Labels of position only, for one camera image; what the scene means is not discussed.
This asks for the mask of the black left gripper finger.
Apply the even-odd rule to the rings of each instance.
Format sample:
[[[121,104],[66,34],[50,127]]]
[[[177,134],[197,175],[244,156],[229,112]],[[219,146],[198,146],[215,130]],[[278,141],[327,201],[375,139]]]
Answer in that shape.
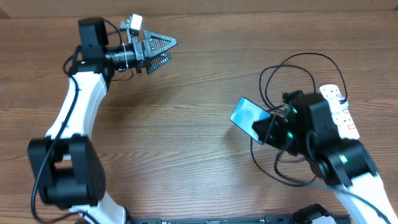
[[[145,57],[154,58],[175,47],[178,45],[178,42],[174,37],[169,37],[145,30],[143,44]]]
[[[146,65],[147,74],[153,73],[155,70],[166,64],[171,59],[171,55],[168,53],[162,53],[154,57],[153,59],[150,59]]]

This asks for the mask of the Galaxy smartphone blue screen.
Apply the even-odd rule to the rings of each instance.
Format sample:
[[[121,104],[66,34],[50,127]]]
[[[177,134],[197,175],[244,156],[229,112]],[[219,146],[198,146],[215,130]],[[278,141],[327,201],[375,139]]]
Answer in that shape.
[[[235,109],[233,110],[230,121],[237,127],[243,130],[248,136],[253,138],[259,144],[264,144],[265,133],[267,131],[268,124],[265,124],[265,128],[260,128],[260,134],[258,134],[252,127],[255,122],[265,120],[268,123],[271,120],[272,115],[266,110],[262,109],[251,100],[242,97]]]

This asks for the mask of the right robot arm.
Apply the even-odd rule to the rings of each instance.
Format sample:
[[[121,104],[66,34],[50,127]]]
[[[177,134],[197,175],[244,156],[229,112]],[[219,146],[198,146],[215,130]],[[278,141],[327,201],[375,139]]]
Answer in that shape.
[[[342,138],[329,102],[319,93],[284,93],[283,117],[253,123],[261,143],[301,154],[355,223],[397,223],[378,168],[357,139]]]

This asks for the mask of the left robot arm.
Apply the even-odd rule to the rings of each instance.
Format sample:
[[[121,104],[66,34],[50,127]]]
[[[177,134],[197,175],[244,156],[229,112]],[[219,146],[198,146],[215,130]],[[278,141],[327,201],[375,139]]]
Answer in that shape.
[[[67,95],[53,125],[42,139],[30,141],[27,152],[35,177],[30,200],[54,205],[66,216],[81,216],[86,223],[132,223],[128,209],[106,191],[106,176],[91,142],[98,108],[116,72],[153,73],[166,64],[173,37],[142,30],[142,17],[133,14],[115,27],[116,47],[109,46],[102,17],[81,19],[80,45],[63,64],[68,76]]]

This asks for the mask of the white charger plug adapter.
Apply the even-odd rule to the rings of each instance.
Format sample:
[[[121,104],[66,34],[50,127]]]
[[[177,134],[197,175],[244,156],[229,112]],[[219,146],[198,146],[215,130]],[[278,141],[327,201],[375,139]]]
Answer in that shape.
[[[327,99],[332,114],[348,109],[348,100],[342,96]]]

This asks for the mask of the white power strip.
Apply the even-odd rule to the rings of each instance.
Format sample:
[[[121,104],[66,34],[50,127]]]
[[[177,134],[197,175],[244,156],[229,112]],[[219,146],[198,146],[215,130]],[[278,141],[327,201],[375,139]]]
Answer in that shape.
[[[318,92],[321,93],[326,100],[329,98],[334,98],[336,96],[344,97],[341,94],[339,88],[333,84],[321,86]],[[337,125],[338,133],[341,139],[359,139],[360,135],[348,109],[335,114],[331,113],[331,117],[333,119],[333,122]]]

